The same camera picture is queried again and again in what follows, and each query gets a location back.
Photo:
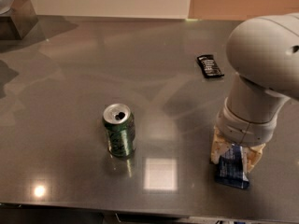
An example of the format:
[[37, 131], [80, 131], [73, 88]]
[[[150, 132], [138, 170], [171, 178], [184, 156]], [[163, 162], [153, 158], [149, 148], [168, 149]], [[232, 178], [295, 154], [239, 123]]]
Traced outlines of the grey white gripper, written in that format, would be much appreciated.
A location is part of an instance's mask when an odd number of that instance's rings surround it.
[[278, 116], [275, 115], [266, 123], [249, 122], [235, 115], [227, 104], [228, 99], [225, 99], [216, 117], [210, 159], [214, 164], [218, 164], [220, 156], [232, 147], [232, 143], [245, 146], [243, 164], [245, 173], [248, 174], [262, 158], [264, 143], [272, 139]]

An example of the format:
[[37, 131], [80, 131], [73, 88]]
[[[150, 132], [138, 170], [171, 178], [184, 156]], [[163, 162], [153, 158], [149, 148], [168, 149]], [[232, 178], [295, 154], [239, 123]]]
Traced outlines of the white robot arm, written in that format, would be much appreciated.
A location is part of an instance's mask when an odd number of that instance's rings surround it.
[[251, 171], [277, 127], [278, 113], [299, 99], [299, 14], [253, 18], [230, 34], [226, 55], [235, 79], [216, 117], [210, 159], [232, 146], [243, 149], [241, 160]]

